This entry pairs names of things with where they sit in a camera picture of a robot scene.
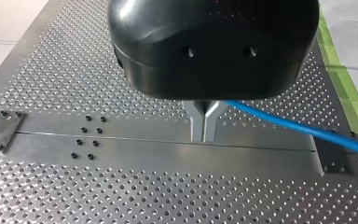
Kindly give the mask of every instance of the silver surface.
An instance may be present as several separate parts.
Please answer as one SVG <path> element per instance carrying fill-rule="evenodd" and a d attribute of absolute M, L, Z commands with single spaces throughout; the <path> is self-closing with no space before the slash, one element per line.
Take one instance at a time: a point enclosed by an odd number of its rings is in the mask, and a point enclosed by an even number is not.
<path fill-rule="evenodd" d="M 29 113 L 22 133 L 190 142 L 190 119 L 180 102 L 146 97 L 123 77 L 106 26 L 106 3 L 49 1 L 0 67 L 0 109 Z M 247 103 L 345 133 L 348 124 L 323 67 L 315 45 L 291 90 Z M 93 120 L 85 121 L 86 115 Z M 215 143 L 311 150 L 306 135 L 283 135 L 274 128 L 230 107 L 217 121 Z"/>
<path fill-rule="evenodd" d="M 358 223 L 358 178 L 321 177 L 314 152 L 75 140 L 16 135 L 0 223 Z"/>
<path fill-rule="evenodd" d="M 24 113 L 15 114 L 13 111 L 0 114 L 0 153 L 7 150 L 25 116 Z"/>
<path fill-rule="evenodd" d="M 205 113 L 204 142 L 213 142 L 219 116 L 228 108 L 224 101 L 212 101 Z"/>
<path fill-rule="evenodd" d="M 205 115 L 200 101 L 183 101 L 183 107 L 190 116 L 191 142 L 202 142 L 204 132 Z"/>

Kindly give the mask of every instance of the blue cable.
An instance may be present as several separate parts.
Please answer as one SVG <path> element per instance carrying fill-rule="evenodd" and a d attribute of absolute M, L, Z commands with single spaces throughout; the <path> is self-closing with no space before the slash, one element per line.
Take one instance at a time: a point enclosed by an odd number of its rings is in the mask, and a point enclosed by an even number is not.
<path fill-rule="evenodd" d="M 300 133 L 307 133 L 312 134 L 315 137 L 322 138 L 326 141 L 330 141 L 333 143 L 336 143 L 338 145 L 341 145 L 343 147 L 347 147 L 353 151 L 358 152 L 358 142 L 348 138 L 344 137 L 335 133 L 330 133 L 325 130 L 312 128 L 308 125 L 300 124 L 294 121 L 291 121 L 289 119 L 281 119 L 275 115 L 270 115 L 266 112 L 260 111 L 258 109 L 254 109 L 248 105 L 244 105 L 237 101 L 226 101 L 228 105 L 235 106 L 238 109 L 249 113 L 251 115 L 255 115 L 261 119 L 268 120 L 269 122 L 278 124 L 280 126 L 283 126 L 288 129 L 292 129 L 294 131 L 300 132 Z"/>

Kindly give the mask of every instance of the white floor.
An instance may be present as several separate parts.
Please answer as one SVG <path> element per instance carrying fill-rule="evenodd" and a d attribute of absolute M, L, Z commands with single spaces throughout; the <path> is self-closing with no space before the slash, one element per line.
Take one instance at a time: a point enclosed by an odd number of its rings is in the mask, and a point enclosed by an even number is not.
<path fill-rule="evenodd" d="M 48 0 L 0 0 L 0 64 Z"/>

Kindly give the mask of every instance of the green tape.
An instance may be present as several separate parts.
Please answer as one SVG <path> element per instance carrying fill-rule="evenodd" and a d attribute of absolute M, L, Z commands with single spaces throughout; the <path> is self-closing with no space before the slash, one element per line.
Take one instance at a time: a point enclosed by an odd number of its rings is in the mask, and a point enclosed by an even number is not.
<path fill-rule="evenodd" d="M 351 130 L 358 133 L 358 90 L 356 90 L 347 68 L 339 61 L 322 9 L 320 9 L 317 38 L 324 65 L 342 103 Z"/>

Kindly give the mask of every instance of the black screw hole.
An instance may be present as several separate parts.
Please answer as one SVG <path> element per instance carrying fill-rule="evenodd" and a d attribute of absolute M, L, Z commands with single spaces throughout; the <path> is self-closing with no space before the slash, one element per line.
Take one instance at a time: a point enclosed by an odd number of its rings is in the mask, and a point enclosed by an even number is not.
<path fill-rule="evenodd" d="M 191 47 L 186 46 L 182 48 L 182 54 L 188 58 L 193 58 L 195 55 L 195 51 Z"/>
<path fill-rule="evenodd" d="M 254 58 L 257 55 L 257 47 L 255 46 L 251 46 L 251 47 L 246 47 L 243 50 L 243 56 L 247 57 L 247 58 Z"/>

